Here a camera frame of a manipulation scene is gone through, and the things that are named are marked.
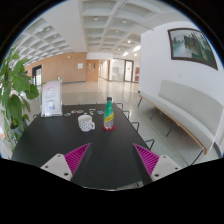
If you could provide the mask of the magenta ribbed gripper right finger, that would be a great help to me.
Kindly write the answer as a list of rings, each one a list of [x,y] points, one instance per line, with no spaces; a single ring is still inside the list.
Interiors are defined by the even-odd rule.
[[[152,181],[181,170],[181,167],[167,155],[159,156],[138,144],[134,144],[134,147]]]

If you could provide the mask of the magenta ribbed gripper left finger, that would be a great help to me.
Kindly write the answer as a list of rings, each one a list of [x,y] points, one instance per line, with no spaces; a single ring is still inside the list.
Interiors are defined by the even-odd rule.
[[[82,145],[69,153],[56,154],[41,169],[70,181],[76,172],[90,144]]]

